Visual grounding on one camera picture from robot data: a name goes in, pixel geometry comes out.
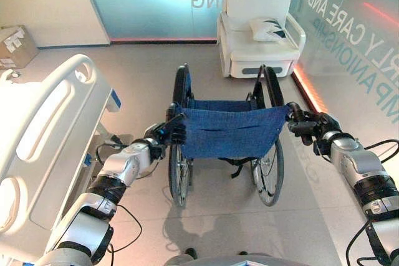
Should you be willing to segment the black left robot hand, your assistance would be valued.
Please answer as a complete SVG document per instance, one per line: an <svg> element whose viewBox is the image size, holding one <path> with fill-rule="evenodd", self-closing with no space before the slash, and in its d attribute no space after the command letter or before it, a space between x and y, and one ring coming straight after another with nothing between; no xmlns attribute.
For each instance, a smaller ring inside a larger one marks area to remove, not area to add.
<svg viewBox="0 0 399 266"><path fill-rule="evenodd" d="M144 138L151 138L159 145L182 145L186 141L186 126L183 123L184 114L179 113L171 120L155 123L145 131Z"/></svg>

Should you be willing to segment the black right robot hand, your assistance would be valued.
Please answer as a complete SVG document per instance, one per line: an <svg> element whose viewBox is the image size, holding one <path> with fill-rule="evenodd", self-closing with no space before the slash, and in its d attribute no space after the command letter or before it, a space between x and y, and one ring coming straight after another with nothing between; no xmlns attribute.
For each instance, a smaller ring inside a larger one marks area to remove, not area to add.
<svg viewBox="0 0 399 266"><path fill-rule="evenodd" d="M330 131L342 131L339 122L325 112L303 111L296 102L289 102L287 106L291 109L286 118L288 129L296 137L301 137L306 146L313 143L313 137L320 140Z"/></svg>

